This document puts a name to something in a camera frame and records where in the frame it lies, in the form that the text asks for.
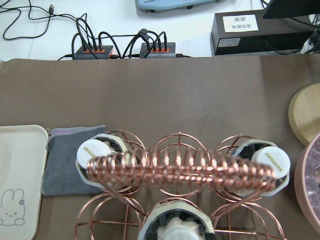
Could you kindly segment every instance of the brown table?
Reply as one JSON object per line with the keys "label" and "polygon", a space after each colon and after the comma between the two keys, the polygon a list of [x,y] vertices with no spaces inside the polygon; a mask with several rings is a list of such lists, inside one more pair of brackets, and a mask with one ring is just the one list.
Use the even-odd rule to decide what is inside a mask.
{"label": "brown table", "polygon": [[[96,126],[137,134],[147,146],[181,131],[208,148],[246,134],[276,143],[291,159],[289,185],[260,200],[290,240],[316,240],[299,208],[294,169],[304,146],[288,121],[292,96],[319,82],[320,56],[40,61],[0,64],[0,125]],[[35,239],[73,239],[91,196],[43,197]]]}

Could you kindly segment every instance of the wooden lid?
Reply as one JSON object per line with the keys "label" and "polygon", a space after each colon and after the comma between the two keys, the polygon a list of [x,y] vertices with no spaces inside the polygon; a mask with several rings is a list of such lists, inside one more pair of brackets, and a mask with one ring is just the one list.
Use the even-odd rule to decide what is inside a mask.
{"label": "wooden lid", "polygon": [[306,86],[293,96],[288,117],[295,136],[308,145],[320,133],[320,83]]}

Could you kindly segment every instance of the bottle lid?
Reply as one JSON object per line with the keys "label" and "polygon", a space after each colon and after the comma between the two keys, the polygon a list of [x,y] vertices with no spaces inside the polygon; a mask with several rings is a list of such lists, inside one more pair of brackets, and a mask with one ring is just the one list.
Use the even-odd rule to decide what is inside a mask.
{"label": "bottle lid", "polygon": [[198,235],[191,228],[184,225],[176,225],[168,228],[159,240],[199,240]]}
{"label": "bottle lid", "polygon": [[108,154],[111,154],[111,150],[104,142],[97,139],[89,139],[78,148],[76,159],[79,165],[86,169],[90,159],[107,156]]}
{"label": "bottle lid", "polygon": [[276,179],[283,178],[290,170],[290,159],[288,155],[276,146],[267,146],[256,151],[251,161],[272,167],[276,173]]}

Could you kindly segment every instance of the cloth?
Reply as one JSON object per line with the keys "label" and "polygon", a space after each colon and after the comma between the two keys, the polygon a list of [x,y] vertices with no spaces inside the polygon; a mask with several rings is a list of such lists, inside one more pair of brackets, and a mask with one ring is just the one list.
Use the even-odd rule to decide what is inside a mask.
{"label": "cloth", "polygon": [[75,162],[79,146],[105,132],[105,125],[53,129],[47,142],[48,157],[42,176],[42,194],[56,196],[101,193],[99,188],[82,181]]}

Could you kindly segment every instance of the rabbit illustration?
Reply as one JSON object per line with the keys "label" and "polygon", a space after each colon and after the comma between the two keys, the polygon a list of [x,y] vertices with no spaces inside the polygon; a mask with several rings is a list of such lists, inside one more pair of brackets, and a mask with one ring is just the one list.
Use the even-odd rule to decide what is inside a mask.
{"label": "rabbit illustration", "polygon": [[25,224],[24,191],[17,189],[6,190],[1,197],[0,228],[3,226],[21,226]]}

